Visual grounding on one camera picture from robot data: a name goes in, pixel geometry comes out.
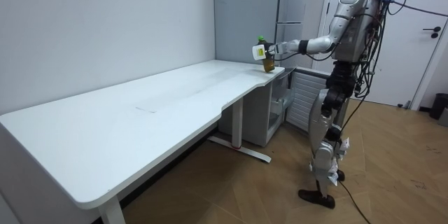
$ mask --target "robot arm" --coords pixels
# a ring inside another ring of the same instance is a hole
[[[349,28],[351,20],[366,8],[368,0],[339,0],[336,14],[330,24],[330,32],[326,36],[309,40],[293,40],[281,42],[269,47],[270,55],[300,53],[318,54],[329,53],[342,40],[345,31]]]

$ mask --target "desk top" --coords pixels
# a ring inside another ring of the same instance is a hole
[[[0,116],[82,209],[98,207],[276,78],[211,60]]]

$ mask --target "floor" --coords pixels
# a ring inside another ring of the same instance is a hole
[[[357,105],[351,101],[349,112]],[[344,132],[345,186],[372,223],[448,223],[448,128],[427,113],[365,102]],[[315,189],[309,144],[282,126],[266,148],[270,164],[206,142],[124,209],[128,224],[361,224],[342,186],[336,209],[302,201]]]

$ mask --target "door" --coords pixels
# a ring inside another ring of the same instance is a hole
[[[448,13],[448,0],[407,0],[408,6],[422,8],[439,13]],[[328,26],[333,18],[338,0],[330,0],[328,14],[325,18],[323,34],[328,33]],[[391,4],[391,12],[398,10],[398,5]],[[367,101],[396,106],[412,101],[421,79],[425,74],[431,57],[438,44],[440,35],[445,30],[445,17],[421,13],[407,8],[399,14],[388,15],[384,33],[383,47],[378,59],[371,93]],[[437,38],[433,38],[435,27],[441,27]],[[319,71],[331,72],[333,60],[314,63]]]

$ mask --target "power cord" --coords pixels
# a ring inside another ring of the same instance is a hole
[[[351,198],[351,201],[353,202],[353,204],[355,204],[356,210],[358,210],[358,212],[359,212],[359,213],[361,214],[361,216],[364,218],[364,221],[365,221],[366,223],[372,224],[372,223],[365,217],[365,215],[364,215],[364,213],[361,211],[361,209],[359,209],[359,206],[357,205],[357,203],[356,203],[355,199],[353,198],[353,196],[351,196],[351,193],[350,193],[349,189],[347,189],[347,188],[345,187],[345,185],[344,185],[341,181],[339,181],[339,183],[344,187],[344,189],[345,189],[345,190],[347,191],[347,193],[349,194],[349,196],[350,196],[350,198]]]

